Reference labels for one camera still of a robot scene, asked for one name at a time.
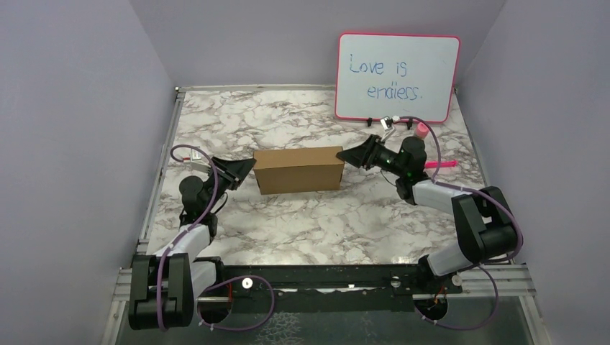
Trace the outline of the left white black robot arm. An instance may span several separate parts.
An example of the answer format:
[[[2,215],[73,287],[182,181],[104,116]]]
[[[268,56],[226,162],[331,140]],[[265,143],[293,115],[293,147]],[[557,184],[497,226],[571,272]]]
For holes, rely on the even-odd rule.
[[[154,254],[132,260],[128,321],[133,330],[188,326],[196,298],[203,291],[217,295],[225,289],[220,261],[197,256],[217,235],[213,208],[228,190],[241,186],[256,160],[214,157],[211,161],[206,180],[190,175],[178,186],[182,203],[178,234]]]

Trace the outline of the brown cardboard box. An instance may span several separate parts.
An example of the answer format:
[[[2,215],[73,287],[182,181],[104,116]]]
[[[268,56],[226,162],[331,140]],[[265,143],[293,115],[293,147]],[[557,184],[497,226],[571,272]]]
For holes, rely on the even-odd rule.
[[[345,163],[341,146],[253,152],[253,171],[263,195],[339,190]]]

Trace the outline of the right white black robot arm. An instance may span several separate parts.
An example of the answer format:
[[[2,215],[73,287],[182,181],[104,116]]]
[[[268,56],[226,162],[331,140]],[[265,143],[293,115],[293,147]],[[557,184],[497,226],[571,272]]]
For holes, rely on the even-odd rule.
[[[501,191],[495,187],[451,188],[433,181],[424,171],[427,153],[424,141],[418,137],[405,138],[399,151],[394,152],[385,147],[379,136],[371,135],[336,156],[354,167],[378,167],[395,175],[400,199],[453,217],[456,242],[418,261],[415,283],[426,293],[440,287],[444,276],[512,252],[521,242]]]

